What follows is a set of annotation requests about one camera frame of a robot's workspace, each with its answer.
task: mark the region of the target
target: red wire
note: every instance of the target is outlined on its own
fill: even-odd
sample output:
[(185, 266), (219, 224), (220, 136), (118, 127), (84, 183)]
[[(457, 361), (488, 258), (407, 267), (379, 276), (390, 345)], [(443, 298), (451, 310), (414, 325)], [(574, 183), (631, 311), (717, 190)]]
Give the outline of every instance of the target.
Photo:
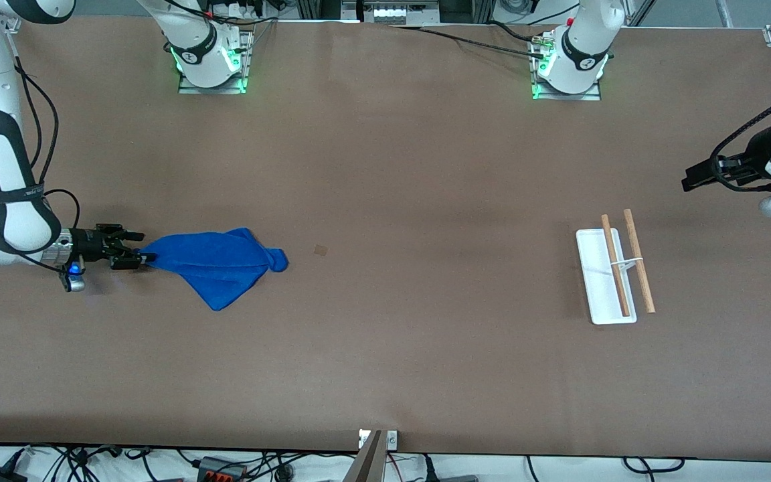
[(398, 461), (394, 460), (394, 455), (389, 454), (388, 458), (392, 460), (392, 467), (394, 467), (394, 471), (398, 473), (398, 479), (400, 482), (404, 482), (404, 476), (400, 474), (400, 469), (398, 469)]

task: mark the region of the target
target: wooden handle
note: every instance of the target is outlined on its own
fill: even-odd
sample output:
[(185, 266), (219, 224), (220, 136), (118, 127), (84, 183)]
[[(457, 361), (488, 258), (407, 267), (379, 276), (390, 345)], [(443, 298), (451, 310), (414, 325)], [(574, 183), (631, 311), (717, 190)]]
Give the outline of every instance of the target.
[[(614, 249), (614, 238), (612, 238), (612, 225), (608, 222), (608, 214), (602, 216), (602, 231), (606, 235), (606, 247), (608, 248), (609, 262), (618, 262), (618, 253)], [(618, 289), (618, 302), (620, 303), (620, 312), (624, 317), (630, 315), (630, 303), (626, 299), (626, 290), (624, 290), (624, 279), (620, 275), (620, 266), (612, 265), (612, 276), (614, 277), (614, 287)]]
[[(642, 257), (642, 247), (638, 244), (636, 223), (632, 220), (632, 211), (624, 210), (624, 217), (626, 218), (626, 231), (630, 233), (632, 255), (636, 258), (640, 258)], [(645, 297), (645, 305), (648, 308), (648, 313), (655, 313), (656, 307), (653, 305), (651, 284), (648, 282), (648, 272), (645, 269), (645, 260), (636, 260), (636, 271), (638, 271), (638, 283), (642, 286), (642, 296)]]

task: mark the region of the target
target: white tray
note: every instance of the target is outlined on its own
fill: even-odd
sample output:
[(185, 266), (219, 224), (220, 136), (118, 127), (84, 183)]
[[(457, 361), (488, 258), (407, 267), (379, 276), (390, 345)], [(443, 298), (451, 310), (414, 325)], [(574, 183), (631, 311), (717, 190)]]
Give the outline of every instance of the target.
[[(620, 249), (618, 230), (612, 228), (614, 250), (618, 260), (624, 260), (624, 251)], [(582, 261), (582, 275), (585, 278), (585, 292), (588, 294), (588, 308), (591, 310), (591, 323), (596, 325), (611, 325), (619, 323), (636, 323), (636, 306), (632, 299), (630, 279), (626, 271), (621, 275), (624, 281), (626, 301), (630, 305), (629, 317), (624, 317), (618, 302), (618, 290), (614, 286), (612, 265), (608, 259), (606, 235), (602, 229), (580, 229), (576, 231), (576, 245), (579, 248), (579, 259)]]

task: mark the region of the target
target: brown tabletop surface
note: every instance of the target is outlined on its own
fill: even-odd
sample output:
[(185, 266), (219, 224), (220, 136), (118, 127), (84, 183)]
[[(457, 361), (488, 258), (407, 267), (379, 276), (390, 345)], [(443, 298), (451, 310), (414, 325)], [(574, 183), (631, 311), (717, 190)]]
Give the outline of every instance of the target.
[[(101, 262), (66, 294), (2, 266), (0, 441), (771, 459), (771, 220), (679, 183), (771, 104), (759, 31), (621, 31), (603, 100), (570, 103), (533, 101), (523, 58), (382, 25), (273, 25), (241, 96), (177, 94), (162, 43), (24, 25), (62, 120), (47, 187), (83, 228), (247, 226), (290, 268), (216, 313), (170, 272)], [(624, 208), (658, 313), (598, 327), (575, 232)]]

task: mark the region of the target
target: blue towel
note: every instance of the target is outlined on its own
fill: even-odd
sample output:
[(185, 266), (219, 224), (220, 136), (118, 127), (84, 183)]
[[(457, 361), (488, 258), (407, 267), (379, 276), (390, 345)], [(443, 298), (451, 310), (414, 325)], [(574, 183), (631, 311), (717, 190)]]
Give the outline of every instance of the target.
[(156, 253), (148, 266), (180, 274), (214, 311), (232, 304), (269, 269), (287, 269), (287, 256), (265, 248), (247, 228), (172, 234), (141, 249)]

